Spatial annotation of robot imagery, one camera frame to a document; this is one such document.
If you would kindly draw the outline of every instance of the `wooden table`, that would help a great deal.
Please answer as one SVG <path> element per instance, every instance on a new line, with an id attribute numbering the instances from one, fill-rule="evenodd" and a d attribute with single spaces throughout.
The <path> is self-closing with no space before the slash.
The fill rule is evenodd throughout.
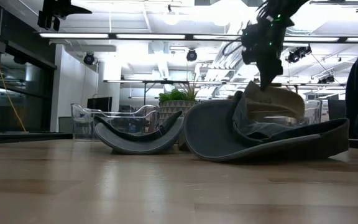
<path id="1" fill-rule="evenodd" d="M 358 224 L 358 149 L 232 165 L 111 154 L 100 142 L 0 144 L 2 223 Z"/>

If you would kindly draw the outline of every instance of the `glass window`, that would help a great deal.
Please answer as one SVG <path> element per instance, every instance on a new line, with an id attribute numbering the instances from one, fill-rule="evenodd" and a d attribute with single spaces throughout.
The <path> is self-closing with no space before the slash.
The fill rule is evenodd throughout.
<path id="1" fill-rule="evenodd" d="M 2 54 L 1 70 L 7 86 L 39 95 L 47 95 L 51 92 L 53 74 L 49 74 L 19 57 Z"/>
<path id="2" fill-rule="evenodd" d="M 48 130 L 45 127 L 45 111 L 48 110 L 47 100 L 14 91 L 8 91 L 27 131 Z M 6 91 L 0 88 L 0 131 L 22 131 L 19 120 L 12 109 Z"/>

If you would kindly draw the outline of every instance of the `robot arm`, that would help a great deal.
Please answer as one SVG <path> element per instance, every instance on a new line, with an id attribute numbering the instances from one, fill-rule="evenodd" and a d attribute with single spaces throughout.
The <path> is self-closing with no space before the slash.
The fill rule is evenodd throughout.
<path id="1" fill-rule="evenodd" d="M 257 23 L 242 31 L 242 59 L 245 64 L 256 62 L 260 72 L 260 87 L 268 87 L 277 75 L 283 74 L 280 55 L 285 31 L 293 26 L 291 16 L 308 0 L 266 0 L 259 6 Z"/>

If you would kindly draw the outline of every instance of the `ceiling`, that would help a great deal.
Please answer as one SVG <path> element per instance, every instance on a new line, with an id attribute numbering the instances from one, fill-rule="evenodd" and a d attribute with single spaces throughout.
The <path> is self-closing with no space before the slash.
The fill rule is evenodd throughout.
<path id="1" fill-rule="evenodd" d="M 32 27 L 37 27 L 37 14 L 42 10 L 43 0 L 0 0 L 0 5 Z M 172 14 L 167 13 L 167 4 L 172 6 Z M 181 1 L 116 1 L 116 0 L 72 0 L 72 4 L 85 7 L 93 12 L 87 15 L 68 16 L 61 23 L 60 32 L 130 32 L 130 33 L 191 33 L 191 34 L 235 34 L 238 21 L 248 21 L 255 17 L 255 7 L 247 7 L 241 0 L 220 0 L 212 6 L 195 6 L 195 0 Z M 294 16 L 296 24 L 289 32 L 297 35 L 358 36 L 358 7 L 322 6 L 306 3 Z M 122 62 L 122 74 L 142 78 L 160 67 L 160 57 L 150 54 L 150 41 L 128 40 L 72 40 L 66 45 L 115 45 L 116 54 Z M 167 41 L 168 46 L 195 48 L 196 62 L 187 62 L 186 52 L 175 52 L 164 57 L 169 70 L 195 71 L 197 64 L 218 59 L 221 42 Z M 284 74 L 275 82 L 311 82 L 327 74 L 345 83 L 349 69 L 358 57 L 358 44 L 311 44 L 313 55 L 308 55 L 298 63 L 284 61 L 289 48 L 283 51 Z M 99 53 L 104 57 L 108 53 Z M 254 65 L 237 65 L 232 78 L 243 82 L 258 77 Z M 206 80 L 224 77 L 227 72 L 209 72 Z"/>

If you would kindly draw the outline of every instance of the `plastic container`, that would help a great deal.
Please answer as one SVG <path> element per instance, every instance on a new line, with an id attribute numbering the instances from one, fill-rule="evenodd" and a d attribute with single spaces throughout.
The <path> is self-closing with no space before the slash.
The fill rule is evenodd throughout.
<path id="1" fill-rule="evenodd" d="M 158 127 L 158 107 L 146 105 L 133 113 L 113 113 L 82 108 L 71 104 L 73 120 L 73 139 L 76 141 L 99 141 L 94 133 L 95 116 L 102 117 L 116 129 L 125 133 L 145 134 L 155 131 Z"/>
<path id="2" fill-rule="evenodd" d="M 261 119 L 260 122 L 277 123 L 285 126 L 305 126 L 310 124 L 318 124 L 321 122 L 321 100 L 305 101 L 305 116 L 303 119 L 297 120 L 286 116 L 269 116 Z"/>

